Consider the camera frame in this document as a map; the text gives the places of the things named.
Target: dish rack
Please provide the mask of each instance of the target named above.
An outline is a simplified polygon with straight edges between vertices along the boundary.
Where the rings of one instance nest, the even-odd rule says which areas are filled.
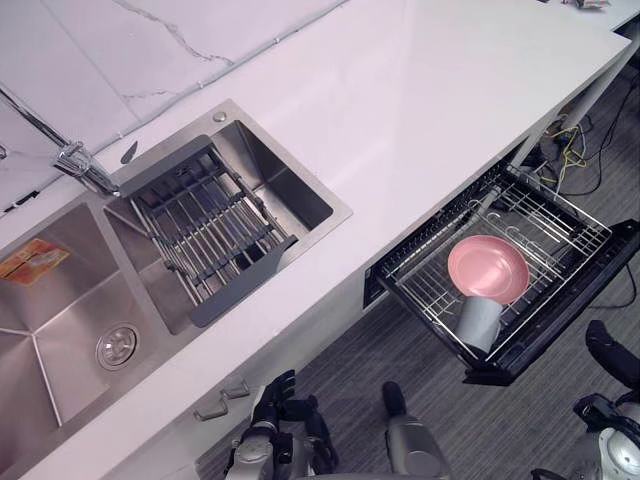
[[[208,137],[174,155],[187,160],[129,202],[193,304],[207,302],[206,314],[191,315],[196,325],[206,326],[270,277],[297,238],[287,234]]]
[[[511,242],[529,266],[529,286],[504,306],[488,353],[454,333],[463,295],[449,277],[447,259],[471,235]],[[639,242],[637,222],[608,228],[503,161],[367,272],[365,306],[389,291],[467,366],[465,382],[509,385],[606,286]]]

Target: chrome faucet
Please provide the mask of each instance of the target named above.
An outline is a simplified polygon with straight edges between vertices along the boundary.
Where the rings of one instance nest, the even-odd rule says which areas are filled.
[[[0,84],[0,100],[60,148],[56,159],[51,164],[52,167],[75,178],[92,192],[106,196],[119,196],[118,186],[111,181],[109,175],[102,170],[82,142],[72,142],[65,138],[35,113],[29,111],[24,104],[9,95],[2,84]]]
[[[102,195],[119,196],[115,185],[84,148],[82,142],[73,142],[63,146],[52,166],[62,173],[72,176],[89,190]]]

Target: gray cup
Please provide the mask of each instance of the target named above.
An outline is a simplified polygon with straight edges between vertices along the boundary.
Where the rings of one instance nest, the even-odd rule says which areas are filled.
[[[500,332],[502,305],[485,297],[466,297],[454,331],[462,342],[489,353]]]

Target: pink bowl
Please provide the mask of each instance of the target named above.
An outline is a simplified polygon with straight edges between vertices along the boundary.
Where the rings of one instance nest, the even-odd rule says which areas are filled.
[[[511,243],[491,235],[467,237],[449,254],[449,275],[467,297],[500,304],[519,298],[529,285],[527,262]]]

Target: black drawer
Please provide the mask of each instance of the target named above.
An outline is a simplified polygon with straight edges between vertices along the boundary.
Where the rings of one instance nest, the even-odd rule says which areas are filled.
[[[463,295],[447,272],[461,239],[493,235],[529,266],[527,291],[505,305],[488,353],[454,334]],[[499,162],[380,259],[365,278],[365,306],[394,295],[467,366],[466,383],[509,385],[531,365],[640,248],[634,220],[606,227]]]

